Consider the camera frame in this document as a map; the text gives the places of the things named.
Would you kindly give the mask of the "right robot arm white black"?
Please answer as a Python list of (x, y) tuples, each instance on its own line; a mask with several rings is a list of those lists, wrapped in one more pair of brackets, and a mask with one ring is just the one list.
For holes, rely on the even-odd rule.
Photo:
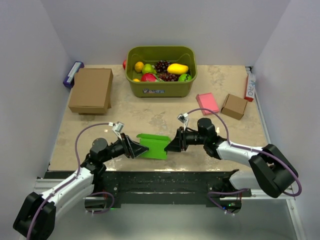
[(206, 154), (212, 158), (251, 168), (251, 172), (244, 176), (235, 172), (223, 183), (223, 192), (230, 197), (242, 189), (259, 188), (268, 196), (277, 198), (299, 177), (296, 169), (275, 145), (250, 147), (228, 142), (217, 134), (209, 118), (200, 118), (196, 130), (182, 126), (178, 128), (164, 151), (178, 153), (186, 151), (190, 145), (203, 146)]

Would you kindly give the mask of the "green paper box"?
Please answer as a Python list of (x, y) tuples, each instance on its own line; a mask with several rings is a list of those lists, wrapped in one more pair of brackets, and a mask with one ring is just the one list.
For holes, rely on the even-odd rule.
[(171, 142), (171, 139), (165, 135), (140, 133), (136, 136), (139, 143), (149, 148), (149, 150), (139, 157), (144, 159), (166, 160), (167, 152), (165, 147)]

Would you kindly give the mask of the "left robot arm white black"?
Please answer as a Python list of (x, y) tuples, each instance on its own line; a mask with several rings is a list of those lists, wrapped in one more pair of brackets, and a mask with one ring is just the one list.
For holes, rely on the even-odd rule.
[(104, 184), (99, 180), (106, 171), (105, 162), (121, 155), (134, 159), (148, 150), (147, 146), (124, 133), (111, 144), (104, 138), (95, 139), (84, 162), (74, 173), (49, 190), (32, 192), (25, 198), (13, 229), (28, 240), (48, 239), (59, 217), (83, 198), (99, 196), (103, 192)]

